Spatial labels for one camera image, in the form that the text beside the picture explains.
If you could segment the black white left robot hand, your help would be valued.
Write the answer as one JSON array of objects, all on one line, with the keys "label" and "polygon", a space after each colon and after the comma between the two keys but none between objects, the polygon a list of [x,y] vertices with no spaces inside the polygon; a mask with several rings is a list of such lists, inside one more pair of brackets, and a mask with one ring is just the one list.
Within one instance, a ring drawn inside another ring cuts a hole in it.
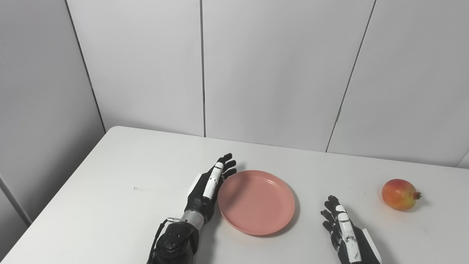
[{"label": "black white left robot hand", "polygon": [[198,177],[188,195],[184,210],[200,214],[204,219],[204,224],[209,222],[214,214],[218,192],[225,180],[237,172],[236,164],[232,153],[220,157],[211,169]]}]

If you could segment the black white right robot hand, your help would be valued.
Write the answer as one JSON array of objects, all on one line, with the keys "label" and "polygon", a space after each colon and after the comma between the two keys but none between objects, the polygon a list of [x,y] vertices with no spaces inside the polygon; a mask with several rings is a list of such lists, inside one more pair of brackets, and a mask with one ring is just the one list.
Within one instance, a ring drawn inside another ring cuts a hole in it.
[{"label": "black white right robot hand", "polygon": [[358,228],[337,197],[329,195],[321,215],[323,227],[342,264],[381,264],[382,258],[365,228]]}]

